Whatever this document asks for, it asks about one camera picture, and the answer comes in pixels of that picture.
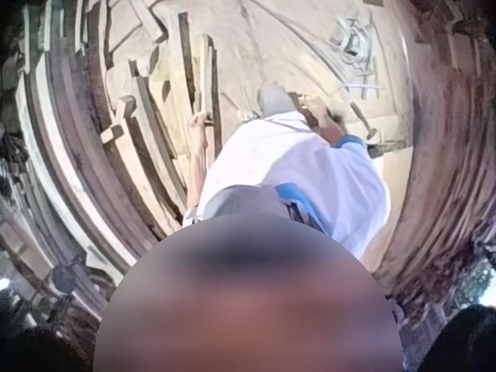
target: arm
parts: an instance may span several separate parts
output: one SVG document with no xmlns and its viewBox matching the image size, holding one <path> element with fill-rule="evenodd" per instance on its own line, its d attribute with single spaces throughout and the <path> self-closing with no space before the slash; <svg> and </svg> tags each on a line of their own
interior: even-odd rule
<svg viewBox="0 0 496 372">
<path fill-rule="evenodd" d="M 205 135 L 205 124 L 209 124 L 209 114 L 199 112 L 188 121 L 187 128 L 191 145 L 191 179 L 188 183 L 187 207 L 192 209 L 198 206 L 202 196 L 203 185 L 207 178 L 207 139 Z"/>
</svg>

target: hand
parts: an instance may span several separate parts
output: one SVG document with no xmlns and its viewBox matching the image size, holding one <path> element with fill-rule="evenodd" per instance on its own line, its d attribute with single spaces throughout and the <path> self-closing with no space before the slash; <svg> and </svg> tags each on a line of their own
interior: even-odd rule
<svg viewBox="0 0 496 372">
<path fill-rule="evenodd" d="M 322 99 L 299 95 L 298 100 L 301 108 L 312 115 L 319 122 L 319 126 L 322 126 L 329 117 L 328 109 Z"/>
<path fill-rule="evenodd" d="M 186 127 L 190 139 L 191 153 L 205 151 L 208 147 L 205 126 L 212 124 L 209 112 L 197 112 L 188 120 Z"/>
</svg>

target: tree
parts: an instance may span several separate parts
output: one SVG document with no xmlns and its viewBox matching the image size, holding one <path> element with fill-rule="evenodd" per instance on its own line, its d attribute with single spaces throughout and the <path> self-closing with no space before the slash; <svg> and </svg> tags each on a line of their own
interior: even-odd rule
<svg viewBox="0 0 496 372">
<path fill-rule="evenodd" d="M 457 310 L 466 308 L 469 305 L 477 304 L 479 298 L 491 283 L 493 277 L 493 267 L 487 260 L 483 260 L 462 285 L 456 290 L 453 297 L 453 305 Z"/>
</svg>

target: white shirt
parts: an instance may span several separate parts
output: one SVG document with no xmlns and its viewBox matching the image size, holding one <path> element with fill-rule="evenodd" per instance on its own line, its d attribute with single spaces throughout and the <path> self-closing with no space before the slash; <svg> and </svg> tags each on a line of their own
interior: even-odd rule
<svg viewBox="0 0 496 372">
<path fill-rule="evenodd" d="M 312 132 L 299 112 L 241 125 L 210 167 L 195 210 L 184 219 L 202 220 L 205 205 L 235 185 L 294 183 L 319 211 L 328 234 L 360 258 L 386 223 L 391 209 L 388 188 L 362 143 L 332 148 Z"/>
</svg>

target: man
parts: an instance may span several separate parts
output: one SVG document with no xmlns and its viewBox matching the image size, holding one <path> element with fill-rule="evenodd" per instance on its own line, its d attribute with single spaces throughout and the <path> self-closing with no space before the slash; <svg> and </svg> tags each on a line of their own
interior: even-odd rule
<svg viewBox="0 0 496 372">
<path fill-rule="evenodd" d="M 381 289 L 326 235 L 225 215 L 167 237 L 117 287 L 94 371 L 397 372 Z"/>
<path fill-rule="evenodd" d="M 208 172 L 208 114 L 188 123 L 191 210 L 184 226 L 220 215 L 278 215 L 320 230 L 360 258 L 390 211 L 365 143 L 346 135 L 324 105 L 303 99 L 319 123 L 312 131 L 275 83 L 259 90 L 258 103 L 261 117 L 239 126 Z"/>
</svg>

